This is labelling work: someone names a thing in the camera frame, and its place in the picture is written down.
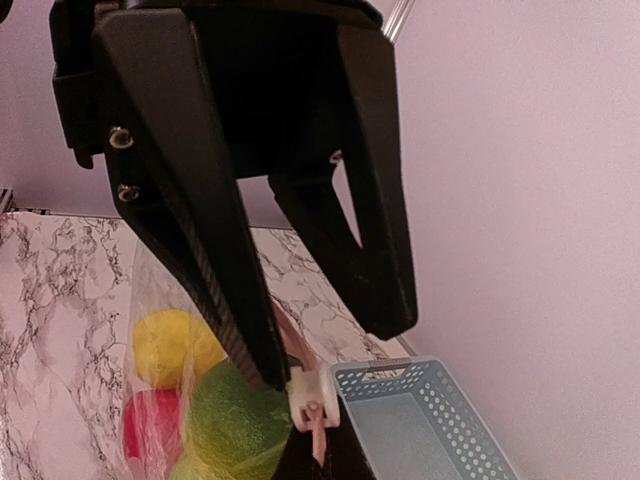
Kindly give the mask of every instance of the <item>white plastic clip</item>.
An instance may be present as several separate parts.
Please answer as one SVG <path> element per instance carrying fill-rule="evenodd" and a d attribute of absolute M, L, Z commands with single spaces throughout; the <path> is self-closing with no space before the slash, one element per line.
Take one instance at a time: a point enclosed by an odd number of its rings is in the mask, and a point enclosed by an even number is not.
<path fill-rule="evenodd" d="M 307 412 L 317 408 L 324 410 L 322 423 L 325 428 L 340 426 L 338 393 L 331 373 L 325 365 L 320 365 L 317 370 L 307 372 L 303 371 L 301 367 L 293 367 L 287 390 L 291 405 L 291 418 L 299 431 L 309 432 L 312 430 Z"/>
<path fill-rule="evenodd" d="M 291 418 L 300 432 L 311 432 L 313 457 L 321 467 L 327 450 L 325 428 L 340 426 L 338 393 L 325 365 L 316 370 L 291 369 L 291 381 L 287 386 Z"/>

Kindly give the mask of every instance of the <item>clear plastic bag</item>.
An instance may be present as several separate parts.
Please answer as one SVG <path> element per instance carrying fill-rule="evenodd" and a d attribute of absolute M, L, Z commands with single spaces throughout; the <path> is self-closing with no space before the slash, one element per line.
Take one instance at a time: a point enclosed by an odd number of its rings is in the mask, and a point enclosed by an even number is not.
<path fill-rule="evenodd" d="M 130 311 L 124 478 L 270 479 L 292 429 L 287 394 L 246 383 L 187 293 L 142 244 Z M 314 354 L 277 313 L 287 353 L 313 364 Z"/>

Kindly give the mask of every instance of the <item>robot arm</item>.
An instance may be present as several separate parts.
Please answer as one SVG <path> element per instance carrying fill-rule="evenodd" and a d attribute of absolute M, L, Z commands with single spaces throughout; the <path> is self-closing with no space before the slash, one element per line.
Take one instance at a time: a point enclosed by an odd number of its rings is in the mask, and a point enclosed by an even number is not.
<path fill-rule="evenodd" d="M 239 195 L 275 199 L 366 332 L 416 323 L 393 46 L 365 2 L 56 0 L 67 144 L 104 153 L 122 218 L 180 281 L 243 375 L 287 358 Z M 343 158 L 361 234 L 332 186 Z"/>

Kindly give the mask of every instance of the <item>metal screw head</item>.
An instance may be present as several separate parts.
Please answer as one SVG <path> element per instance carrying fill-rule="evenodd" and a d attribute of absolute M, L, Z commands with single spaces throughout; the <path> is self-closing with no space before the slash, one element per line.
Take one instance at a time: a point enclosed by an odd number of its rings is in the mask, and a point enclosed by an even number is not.
<path fill-rule="evenodd" d="M 342 150 L 336 150 L 333 155 L 329 157 L 329 163 L 331 165 L 338 165 L 342 161 Z"/>
<path fill-rule="evenodd" d="M 109 132 L 109 144 L 116 150 L 126 150 L 133 146 L 133 136 L 126 128 L 113 127 Z"/>
<path fill-rule="evenodd" d="M 121 202 L 133 202 L 140 196 L 140 187 L 134 185 L 118 185 L 118 198 Z"/>

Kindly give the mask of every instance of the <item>blue plastic basket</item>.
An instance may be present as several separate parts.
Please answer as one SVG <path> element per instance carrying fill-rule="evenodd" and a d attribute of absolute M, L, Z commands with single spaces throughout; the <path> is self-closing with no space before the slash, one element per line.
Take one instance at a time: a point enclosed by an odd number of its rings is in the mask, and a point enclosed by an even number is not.
<path fill-rule="evenodd" d="M 439 360 L 340 364 L 333 375 L 379 480 L 517 480 Z"/>

